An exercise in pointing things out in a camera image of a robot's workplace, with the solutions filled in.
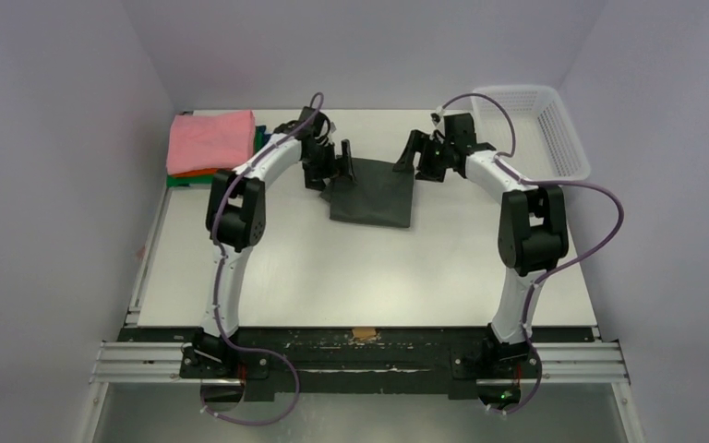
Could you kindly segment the dark grey t shirt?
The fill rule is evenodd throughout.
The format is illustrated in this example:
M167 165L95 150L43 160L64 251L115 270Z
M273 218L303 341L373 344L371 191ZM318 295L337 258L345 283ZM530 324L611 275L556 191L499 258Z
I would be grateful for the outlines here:
M332 221L408 229L412 221L415 174L395 172L389 162L353 159L354 179L330 180L320 197Z

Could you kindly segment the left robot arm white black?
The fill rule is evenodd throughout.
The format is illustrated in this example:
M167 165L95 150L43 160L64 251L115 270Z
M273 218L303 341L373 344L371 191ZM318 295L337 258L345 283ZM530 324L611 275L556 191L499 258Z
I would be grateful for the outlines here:
M297 164L304 186L325 190L330 182L354 175L351 151L336 154L330 140L334 125L321 110L305 107L298 119L277 126L265 147L233 170L213 176L206 228L215 249L212 289L205 316L192 341L194 356L215 377L236 370L244 346L234 343L246 264L267 227L266 194Z

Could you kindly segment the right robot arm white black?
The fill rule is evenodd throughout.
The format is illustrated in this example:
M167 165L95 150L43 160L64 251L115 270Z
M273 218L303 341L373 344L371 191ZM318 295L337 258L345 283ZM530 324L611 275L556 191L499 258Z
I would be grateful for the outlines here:
M569 252L564 194L559 186L527 184L502 153L478 142L470 114L432 119L443 127L431 134L412 130L393 170L431 182L442 182L447 171L454 171L499 204L497 247L506 274L481 362L488 373L502 376L530 354L542 278Z

